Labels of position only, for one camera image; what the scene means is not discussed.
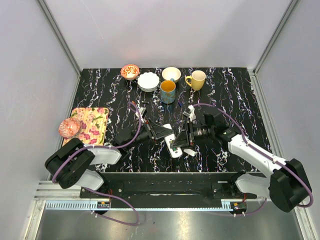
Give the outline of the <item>white battery cover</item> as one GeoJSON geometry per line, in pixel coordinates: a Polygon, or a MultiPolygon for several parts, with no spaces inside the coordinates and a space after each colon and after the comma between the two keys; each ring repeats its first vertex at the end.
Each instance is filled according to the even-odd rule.
{"type": "Polygon", "coordinates": [[[192,157],[195,157],[197,154],[194,150],[189,148],[184,149],[183,152],[192,157]]]}

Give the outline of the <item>white remote control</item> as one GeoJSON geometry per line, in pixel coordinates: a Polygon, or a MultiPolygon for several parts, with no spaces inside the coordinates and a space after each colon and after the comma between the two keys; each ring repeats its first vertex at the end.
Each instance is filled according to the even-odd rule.
{"type": "Polygon", "coordinates": [[[173,147],[173,143],[176,139],[176,136],[175,136],[175,133],[172,129],[172,126],[169,123],[167,123],[167,124],[164,124],[163,127],[170,130],[170,134],[164,138],[167,149],[170,153],[170,156],[173,159],[179,158],[180,156],[183,155],[183,152],[180,147],[173,147]]]}

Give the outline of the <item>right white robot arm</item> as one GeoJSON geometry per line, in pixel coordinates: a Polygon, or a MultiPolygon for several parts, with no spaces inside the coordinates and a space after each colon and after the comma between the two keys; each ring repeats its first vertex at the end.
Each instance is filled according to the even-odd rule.
{"type": "Polygon", "coordinates": [[[228,194],[239,198],[254,194],[270,199],[281,211],[288,213],[295,207],[310,207],[314,202],[312,188],[302,163],[293,158],[286,160],[259,147],[245,137],[239,126],[226,123],[225,113],[204,114],[203,126],[194,126],[185,120],[184,128],[170,143],[170,147],[186,148],[196,140],[210,139],[219,148],[236,155],[256,167],[263,176],[237,173],[227,186],[228,194]]]}

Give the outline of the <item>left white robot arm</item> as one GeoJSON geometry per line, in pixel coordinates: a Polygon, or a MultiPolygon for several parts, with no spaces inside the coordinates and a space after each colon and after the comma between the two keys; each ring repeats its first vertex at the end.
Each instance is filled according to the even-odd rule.
{"type": "Polygon", "coordinates": [[[89,166],[115,165],[126,156],[126,148],[133,148],[147,140],[157,141],[174,133],[170,124],[161,126],[150,119],[141,127],[137,132],[128,127],[121,129],[114,137],[114,146],[94,146],[73,138],[50,156],[44,166],[52,175],[53,182],[62,189],[77,185],[89,188],[96,197],[102,198],[108,193],[108,185],[99,173],[89,170],[89,166]]]}

